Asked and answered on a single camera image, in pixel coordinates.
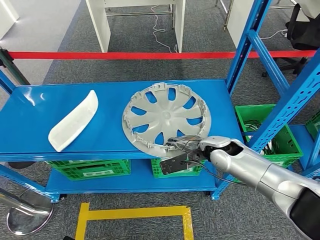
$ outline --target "stanchion pole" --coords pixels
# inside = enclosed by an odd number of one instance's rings
[[[20,236],[42,229],[54,211],[50,198],[32,190],[26,190],[17,197],[0,188],[0,203],[11,208],[7,216],[8,228]]]
[[[30,85],[30,83],[20,72],[8,50],[0,46],[0,66],[7,68],[20,85]]]

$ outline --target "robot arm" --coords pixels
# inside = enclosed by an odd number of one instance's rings
[[[237,139],[211,136],[198,147],[217,169],[273,202],[305,238],[320,240],[320,182],[272,163]]]

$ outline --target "floor marking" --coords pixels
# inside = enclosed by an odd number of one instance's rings
[[[193,240],[191,208],[187,206],[163,206],[146,208],[128,208],[112,210],[89,210],[90,203],[82,202],[78,213],[75,240],[84,240],[87,221],[112,220],[112,219],[137,219],[153,217],[182,216],[184,240]]]

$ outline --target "white wall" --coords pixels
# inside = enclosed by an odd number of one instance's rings
[[[9,0],[0,0],[0,40],[19,18]]]

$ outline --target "black cable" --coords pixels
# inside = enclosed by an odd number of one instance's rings
[[[198,165],[198,166],[202,166],[202,168],[204,168],[207,172],[208,172],[210,175],[214,176],[214,177],[217,178],[217,179],[220,179],[220,180],[222,180],[222,181],[225,181],[225,182],[230,183],[230,184],[235,184],[235,185],[247,186],[245,183],[229,181],[229,180],[227,180],[227,179],[224,179],[224,178],[220,177],[220,176],[218,176],[217,174],[214,174],[214,173],[210,171],[209,169],[208,169],[208,167],[205,166],[204,164],[202,164],[201,162],[190,161],[190,160],[189,160],[189,161],[181,161],[181,164],[188,164],[188,163],[196,164],[196,165]]]

